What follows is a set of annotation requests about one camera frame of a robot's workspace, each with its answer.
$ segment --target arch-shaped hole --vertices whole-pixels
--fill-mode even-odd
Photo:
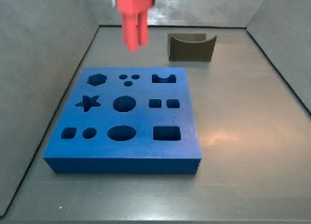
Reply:
[[[168,77],[163,78],[159,75],[152,75],[152,83],[176,83],[176,76],[169,75]]]

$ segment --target hexagon-shaped hole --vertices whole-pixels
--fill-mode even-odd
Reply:
[[[92,86],[99,86],[99,85],[104,84],[105,81],[107,81],[107,76],[103,74],[92,75],[88,77],[88,83]]]

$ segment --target blue foam block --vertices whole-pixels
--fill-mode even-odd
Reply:
[[[76,80],[44,160],[56,173],[196,173],[183,68],[92,67]]]

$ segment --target gray metal floor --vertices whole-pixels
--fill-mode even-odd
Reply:
[[[168,61],[167,34],[181,32],[218,35],[210,63]],[[83,66],[186,68],[199,171],[56,175],[47,136],[4,220],[311,220],[310,116],[246,30],[151,28],[139,54],[120,35],[100,29]]]

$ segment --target star-shaped hole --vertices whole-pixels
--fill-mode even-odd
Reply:
[[[75,106],[76,107],[83,107],[84,108],[84,112],[88,112],[92,107],[99,107],[101,105],[97,102],[97,98],[99,97],[100,96],[95,96],[95,97],[83,96],[83,101],[80,103],[77,103]]]

